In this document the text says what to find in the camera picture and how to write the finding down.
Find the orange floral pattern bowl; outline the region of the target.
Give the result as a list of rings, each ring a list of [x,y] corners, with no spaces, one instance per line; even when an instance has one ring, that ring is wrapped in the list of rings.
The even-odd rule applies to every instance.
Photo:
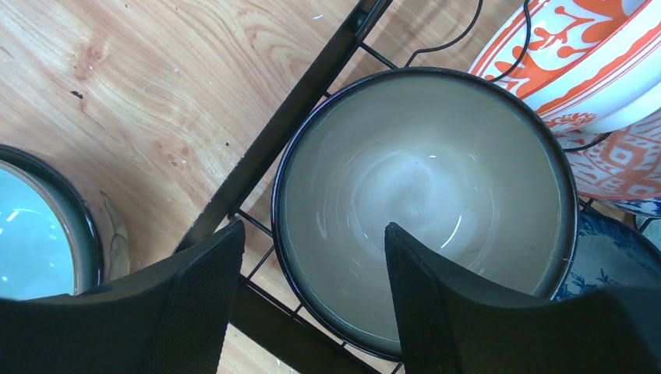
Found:
[[[552,132],[570,132],[655,86],[659,60],[658,1],[531,1],[468,71],[521,99]]]

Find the black beige bowl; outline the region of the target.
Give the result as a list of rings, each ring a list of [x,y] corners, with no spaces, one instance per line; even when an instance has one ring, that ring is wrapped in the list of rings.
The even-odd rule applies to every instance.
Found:
[[[515,95],[465,72],[405,68],[360,79],[309,114],[278,166],[270,219],[308,313],[394,361],[388,224],[481,277],[551,299],[574,258],[577,193],[555,136]]]

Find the black wire dish rack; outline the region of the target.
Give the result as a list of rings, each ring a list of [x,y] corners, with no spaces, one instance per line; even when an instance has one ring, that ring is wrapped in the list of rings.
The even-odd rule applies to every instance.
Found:
[[[365,47],[366,35],[388,7],[387,1],[358,3],[211,197],[180,241],[178,251],[208,237],[223,219],[260,226],[242,210],[243,202],[276,157],[293,149],[308,120],[334,102],[328,87],[355,51]],[[360,349],[358,342],[324,321],[312,325],[248,277],[239,278],[229,322],[296,371],[373,372],[372,366],[355,355]],[[402,359],[395,372],[408,373]]]

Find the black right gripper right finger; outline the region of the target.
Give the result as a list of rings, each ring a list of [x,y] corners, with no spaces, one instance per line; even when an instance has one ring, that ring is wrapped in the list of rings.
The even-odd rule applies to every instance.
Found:
[[[660,290],[527,295],[435,253],[396,223],[387,272],[408,373],[657,373]]]

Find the white blue striped bowl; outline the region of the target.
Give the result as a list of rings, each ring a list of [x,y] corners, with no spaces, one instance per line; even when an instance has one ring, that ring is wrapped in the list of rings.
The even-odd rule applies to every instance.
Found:
[[[660,286],[660,251],[643,234],[590,206],[578,217],[574,260],[554,301],[598,288]]]

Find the orange geometric pattern bowl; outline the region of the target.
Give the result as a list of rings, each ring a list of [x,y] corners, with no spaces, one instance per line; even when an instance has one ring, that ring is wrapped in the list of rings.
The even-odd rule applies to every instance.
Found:
[[[578,191],[597,199],[660,196],[660,111],[566,154]]]

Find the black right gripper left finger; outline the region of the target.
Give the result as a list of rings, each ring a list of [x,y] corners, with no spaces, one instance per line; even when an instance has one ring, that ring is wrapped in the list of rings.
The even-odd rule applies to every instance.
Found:
[[[216,372],[245,238],[235,221],[81,295],[2,300],[2,372]]]

